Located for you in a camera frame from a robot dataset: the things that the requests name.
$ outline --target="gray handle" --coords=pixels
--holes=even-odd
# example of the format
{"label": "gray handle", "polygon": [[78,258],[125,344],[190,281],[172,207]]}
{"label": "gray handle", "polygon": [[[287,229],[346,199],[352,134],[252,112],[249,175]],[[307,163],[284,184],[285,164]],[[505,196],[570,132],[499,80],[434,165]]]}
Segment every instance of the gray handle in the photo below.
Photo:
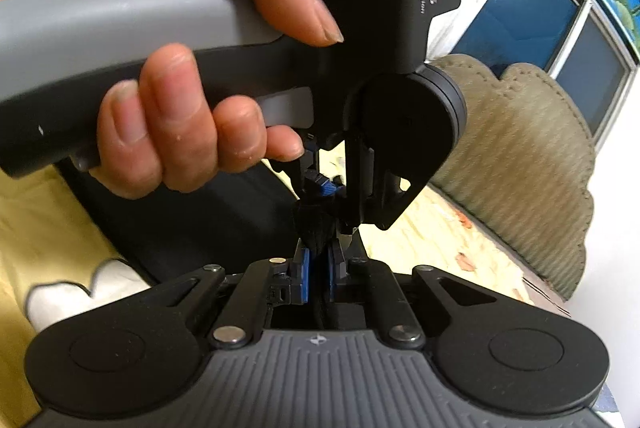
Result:
{"label": "gray handle", "polygon": [[19,177],[69,156],[95,165],[104,94],[174,42],[196,52],[211,106],[244,93],[267,125],[312,125],[311,89],[289,72],[302,44],[283,39],[252,0],[2,0],[0,168]]}
{"label": "gray handle", "polygon": [[266,331],[256,345],[217,351],[181,397],[122,420],[46,410],[29,428],[607,428],[591,410],[518,419],[449,389],[427,359],[382,345],[372,331]]}
{"label": "gray handle", "polygon": [[0,102],[171,42],[205,50],[280,36],[252,0],[2,0]]}

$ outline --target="beige cushion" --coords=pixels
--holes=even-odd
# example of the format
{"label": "beige cushion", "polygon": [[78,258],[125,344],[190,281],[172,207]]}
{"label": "beige cushion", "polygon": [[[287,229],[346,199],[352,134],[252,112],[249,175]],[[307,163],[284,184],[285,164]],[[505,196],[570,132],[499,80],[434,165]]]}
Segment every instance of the beige cushion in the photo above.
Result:
{"label": "beige cushion", "polygon": [[473,214],[568,299],[584,271],[595,151],[569,96],[541,69],[502,78],[462,55],[433,62],[460,86],[466,131],[433,184]]}

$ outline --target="wall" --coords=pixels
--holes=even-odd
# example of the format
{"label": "wall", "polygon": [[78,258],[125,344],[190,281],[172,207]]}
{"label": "wall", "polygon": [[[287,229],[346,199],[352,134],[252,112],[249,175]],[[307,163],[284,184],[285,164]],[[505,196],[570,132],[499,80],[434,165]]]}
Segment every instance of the wall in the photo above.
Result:
{"label": "wall", "polygon": [[[485,0],[463,0],[463,11],[475,14]],[[464,14],[458,12],[462,19]],[[434,23],[430,49],[450,31],[452,18]],[[574,316],[593,328],[609,347],[610,387],[627,428],[640,427],[640,80],[598,156],[591,181],[595,198],[587,238],[587,271],[570,302]]]}
{"label": "wall", "polygon": [[595,199],[587,269],[568,308],[606,342],[610,388],[628,428],[640,427],[640,75],[614,123],[590,183]]}

